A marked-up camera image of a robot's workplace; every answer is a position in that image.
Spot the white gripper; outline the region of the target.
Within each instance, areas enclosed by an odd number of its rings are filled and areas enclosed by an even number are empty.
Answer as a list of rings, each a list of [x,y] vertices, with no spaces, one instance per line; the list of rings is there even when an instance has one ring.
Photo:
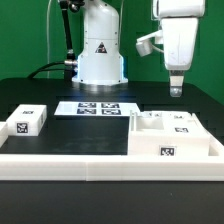
[[[205,12],[205,0],[158,0],[165,67],[169,71],[170,96],[180,97],[184,72],[190,68],[199,18]]]

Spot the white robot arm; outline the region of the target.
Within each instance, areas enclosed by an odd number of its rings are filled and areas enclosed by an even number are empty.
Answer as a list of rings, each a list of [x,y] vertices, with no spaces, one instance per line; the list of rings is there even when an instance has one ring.
[[[164,55],[173,97],[182,95],[184,73],[191,67],[199,18],[204,12],[205,0],[153,0],[152,18],[159,28],[136,41],[140,56],[153,51]],[[119,53],[119,15],[103,0],[84,0],[84,49],[72,80],[93,87],[128,82]]]

